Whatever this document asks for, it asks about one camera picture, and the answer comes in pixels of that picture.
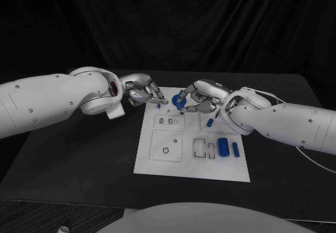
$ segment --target floor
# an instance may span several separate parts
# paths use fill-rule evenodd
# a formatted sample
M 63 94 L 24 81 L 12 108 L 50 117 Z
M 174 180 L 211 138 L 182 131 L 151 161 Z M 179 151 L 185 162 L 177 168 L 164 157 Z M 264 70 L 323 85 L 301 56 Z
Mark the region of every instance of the floor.
M 0 200 L 0 232 L 56 233 L 66 226 L 71 233 L 94 233 L 123 215 L 124 209 L 112 207 Z M 336 232 L 336 224 L 293 222 L 317 233 Z

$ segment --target blue object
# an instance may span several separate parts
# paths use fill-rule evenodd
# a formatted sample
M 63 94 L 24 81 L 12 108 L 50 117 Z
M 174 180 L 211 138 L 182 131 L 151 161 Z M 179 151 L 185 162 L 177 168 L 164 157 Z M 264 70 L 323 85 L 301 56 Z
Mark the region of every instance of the blue object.
M 235 157 L 239 157 L 239 150 L 238 150 L 236 142 L 232 143 L 232 146 L 234 146 Z
M 208 121 L 206 126 L 211 127 L 211 126 L 212 126 L 212 123 L 213 123 L 213 119 L 211 118 L 209 121 Z
M 173 105 L 176 106 L 177 110 L 180 110 L 180 109 L 185 107 L 186 102 L 187 102 L 187 99 L 183 98 L 183 99 L 182 99 L 182 102 L 177 103 L 177 99 L 179 99 L 180 94 L 174 95 L 174 96 L 173 96 L 173 99 L 172 99 L 172 103 L 173 103 Z
M 219 148 L 219 156 L 228 157 L 229 156 L 229 144 L 226 138 L 218 139 L 218 148 Z

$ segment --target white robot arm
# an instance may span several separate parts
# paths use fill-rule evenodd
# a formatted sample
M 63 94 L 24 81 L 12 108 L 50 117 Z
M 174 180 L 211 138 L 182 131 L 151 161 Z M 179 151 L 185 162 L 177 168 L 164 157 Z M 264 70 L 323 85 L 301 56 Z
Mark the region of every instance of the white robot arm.
M 97 67 L 82 67 L 69 75 L 50 74 L 0 85 L 0 138 L 68 119 L 76 108 L 89 115 L 107 112 L 110 119 L 123 116 L 123 95 L 130 96 L 133 106 L 144 102 L 169 103 L 149 75 L 118 78 Z
M 271 106 L 257 92 L 260 91 L 247 87 L 232 92 L 219 83 L 198 80 L 180 94 L 177 102 L 190 93 L 199 104 L 180 111 L 209 113 L 219 105 L 216 120 L 239 134 L 249 135 L 257 130 L 278 142 L 336 154 L 336 112 L 291 103 Z

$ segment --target white cable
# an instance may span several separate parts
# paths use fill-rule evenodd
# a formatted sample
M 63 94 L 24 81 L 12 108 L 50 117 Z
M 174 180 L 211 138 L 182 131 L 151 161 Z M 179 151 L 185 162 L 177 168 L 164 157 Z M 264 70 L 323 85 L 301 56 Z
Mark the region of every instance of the white cable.
M 284 102 L 281 99 L 278 99 L 277 96 L 273 95 L 271 93 L 264 92 L 264 91 L 258 91 L 258 90 L 255 90 L 255 89 L 252 89 L 252 88 L 249 88 L 249 87 L 248 87 L 248 89 L 251 89 L 251 90 L 254 90 L 254 91 L 257 91 L 257 92 L 260 92 L 260 93 L 262 93 L 262 94 L 271 96 L 273 98 L 275 98 L 277 100 L 280 100 L 283 103 L 285 103 L 285 102 Z M 301 154 L 304 155 L 304 157 L 306 157 L 319 167 L 322 167 L 323 169 L 326 169 L 326 170 L 330 171 L 332 173 L 336 173 L 336 171 L 333 171 L 332 169 L 326 168 L 322 164 L 319 164 L 319 163 L 303 153 L 303 151 L 298 149 L 298 147 L 296 147 L 296 148 L 297 148 L 297 150 L 301 152 Z
M 298 149 L 298 151 L 301 152 L 301 154 L 304 155 L 304 157 L 317 165 L 320 166 L 323 169 L 326 169 L 327 171 L 330 171 L 332 173 L 336 173 L 336 171 L 333 171 L 332 169 L 326 168 L 322 164 L 319 164 L 304 153 L 303 151 Z

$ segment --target black curtain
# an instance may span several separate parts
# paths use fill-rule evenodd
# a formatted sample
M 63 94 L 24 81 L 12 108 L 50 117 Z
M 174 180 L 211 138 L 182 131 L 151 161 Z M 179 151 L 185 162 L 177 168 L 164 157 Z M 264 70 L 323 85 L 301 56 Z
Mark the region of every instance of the black curtain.
M 75 2 L 110 68 L 297 73 L 336 109 L 336 1 Z

